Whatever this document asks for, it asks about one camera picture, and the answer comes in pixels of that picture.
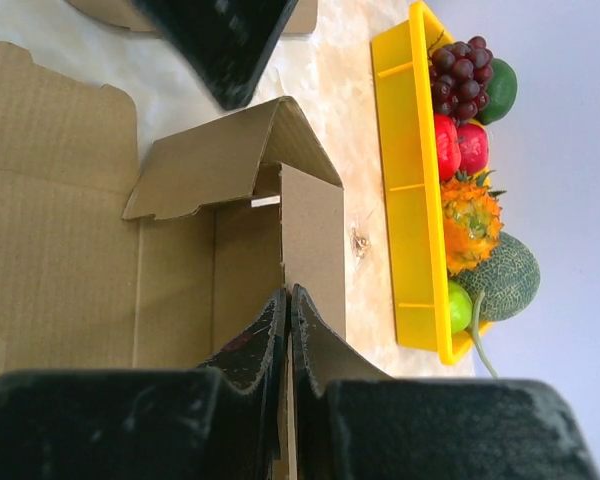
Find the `brown cardboard box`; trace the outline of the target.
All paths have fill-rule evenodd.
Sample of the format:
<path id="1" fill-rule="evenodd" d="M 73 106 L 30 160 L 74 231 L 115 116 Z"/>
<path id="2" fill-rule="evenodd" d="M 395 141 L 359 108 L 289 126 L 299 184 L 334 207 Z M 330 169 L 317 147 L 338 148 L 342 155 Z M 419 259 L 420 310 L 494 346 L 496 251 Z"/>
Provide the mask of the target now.
<path id="1" fill-rule="evenodd" d="M 286 294 L 280 456 L 297 477 L 289 310 L 345 333 L 339 175 L 280 97 L 159 139 L 136 108 L 0 42 L 0 376 L 192 369 Z"/>

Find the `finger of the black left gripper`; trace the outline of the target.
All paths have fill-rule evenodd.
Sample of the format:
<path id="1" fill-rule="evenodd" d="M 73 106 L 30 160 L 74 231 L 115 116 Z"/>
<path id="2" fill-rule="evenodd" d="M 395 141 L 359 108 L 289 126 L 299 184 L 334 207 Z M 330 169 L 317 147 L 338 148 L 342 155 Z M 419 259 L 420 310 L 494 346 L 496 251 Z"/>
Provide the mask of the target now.
<path id="1" fill-rule="evenodd" d="M 136 0 L 136 1 L 281 1 L 285 9 L 292 0 Z M 259 28 L 231 18 L 219 27 L 186 27 L 178 21 L 160 32 L 184 57 L 224 111 L 246 107 L 282 34 L 284 25 L 275 22 Z"/>

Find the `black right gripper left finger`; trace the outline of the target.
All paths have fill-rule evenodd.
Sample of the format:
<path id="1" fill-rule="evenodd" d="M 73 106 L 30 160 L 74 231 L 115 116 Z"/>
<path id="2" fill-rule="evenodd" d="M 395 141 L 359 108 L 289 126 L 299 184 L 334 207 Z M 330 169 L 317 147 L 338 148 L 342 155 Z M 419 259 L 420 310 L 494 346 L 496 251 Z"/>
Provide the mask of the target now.
<path id="1" fill-rule="evenodd" d="M 0 376 L 0 479 L 268 479 L 286 294 L 192 369 Z"/>

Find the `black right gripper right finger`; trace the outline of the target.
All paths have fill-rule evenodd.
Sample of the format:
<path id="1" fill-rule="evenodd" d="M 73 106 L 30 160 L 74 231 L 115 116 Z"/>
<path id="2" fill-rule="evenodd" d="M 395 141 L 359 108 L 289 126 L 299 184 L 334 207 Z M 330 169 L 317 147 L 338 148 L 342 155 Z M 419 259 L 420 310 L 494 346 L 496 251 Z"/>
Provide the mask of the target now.
<path id="1" fill-rule="evenodd" d="M 302 479 L 595 479 L 563 398 L 530 380 L 394 379 L 290 303 Z"/>

